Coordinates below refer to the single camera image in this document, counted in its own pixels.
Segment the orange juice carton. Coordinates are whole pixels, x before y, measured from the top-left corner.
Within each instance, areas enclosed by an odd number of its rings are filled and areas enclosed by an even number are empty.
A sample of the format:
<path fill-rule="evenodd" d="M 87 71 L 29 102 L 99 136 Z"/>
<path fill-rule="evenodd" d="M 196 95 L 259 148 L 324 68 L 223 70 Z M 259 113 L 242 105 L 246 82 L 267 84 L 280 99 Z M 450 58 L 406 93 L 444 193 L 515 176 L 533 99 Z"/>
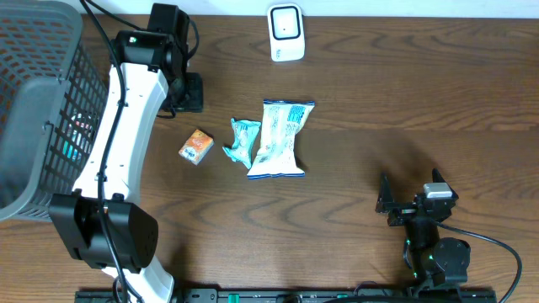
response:
<path fill-rule="evenodd" d="M 179 155 L 198 165 L 213 147 L 214 139 L 201 130 L 196 130 L 179 149 Z"/>

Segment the teal snack packet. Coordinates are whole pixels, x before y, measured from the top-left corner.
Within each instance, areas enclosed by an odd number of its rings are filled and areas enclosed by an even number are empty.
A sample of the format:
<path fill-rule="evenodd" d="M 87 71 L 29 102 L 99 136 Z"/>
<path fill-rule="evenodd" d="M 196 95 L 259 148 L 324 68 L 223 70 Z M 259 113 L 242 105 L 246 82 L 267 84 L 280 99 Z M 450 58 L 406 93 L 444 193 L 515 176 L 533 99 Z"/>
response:
<path fill-rule="evenodd" d="M 252 149 L 262 123 L 231 118 L 234 142 L 222 150 L 234 162 L 241 162 L 247 169 L 252 167 Z"/>

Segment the white blue snack bag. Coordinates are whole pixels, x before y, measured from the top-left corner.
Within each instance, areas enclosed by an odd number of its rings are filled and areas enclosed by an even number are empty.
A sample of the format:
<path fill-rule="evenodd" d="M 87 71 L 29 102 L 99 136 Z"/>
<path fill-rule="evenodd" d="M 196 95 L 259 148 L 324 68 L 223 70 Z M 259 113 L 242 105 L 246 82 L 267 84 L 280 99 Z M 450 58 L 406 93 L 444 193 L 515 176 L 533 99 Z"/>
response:
<path fill-rule="evenodd" d="M 315 105 L 314 101 L 264 100 L 260 145 L 248 179 L 305 176 L 296 164 L 295 140 Z"/>

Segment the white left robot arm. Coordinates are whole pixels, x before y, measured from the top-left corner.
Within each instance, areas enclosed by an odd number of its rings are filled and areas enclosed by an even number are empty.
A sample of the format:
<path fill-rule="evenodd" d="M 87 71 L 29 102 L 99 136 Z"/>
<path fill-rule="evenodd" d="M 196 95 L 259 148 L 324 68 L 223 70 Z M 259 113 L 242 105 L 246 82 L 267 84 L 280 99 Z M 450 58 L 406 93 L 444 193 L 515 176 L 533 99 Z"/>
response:
<path fill-rule="evenodd" d="M 140 207 L 141 170 L 157 118 L 203 109 L 203 81 L 188 71 L 195 23 L 156 3 L 144 29 L 107 40 L 109 92 L 93 149 L 69 194 L 49 215 L 70 256 L 111 276 L 118 302 L 169 302 L 174 279 L 158 261 L 158 224 Z"/>

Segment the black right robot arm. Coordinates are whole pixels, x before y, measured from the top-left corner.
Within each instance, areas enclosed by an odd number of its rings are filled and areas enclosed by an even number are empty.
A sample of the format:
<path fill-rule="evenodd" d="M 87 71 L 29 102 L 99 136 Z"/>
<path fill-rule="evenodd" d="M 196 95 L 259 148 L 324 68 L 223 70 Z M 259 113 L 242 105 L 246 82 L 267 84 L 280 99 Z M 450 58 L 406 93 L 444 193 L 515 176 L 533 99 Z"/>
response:
<path fill-rule="evenodd" d="M 415 285 L 407 288 L 412 297 L 429 292 L 456 290 L 467 282 L 471 248 L 463 240 L 440 237 L 438 225 L 451 216 L 458 194 L 432 170 L 432 181 L 410 202 L 401 203 L 392 195 L 387 175 L 381 175 L 376 212 L 387 215 L 389 226 L 405 228 L 403 259 L 414 271 Z"/>

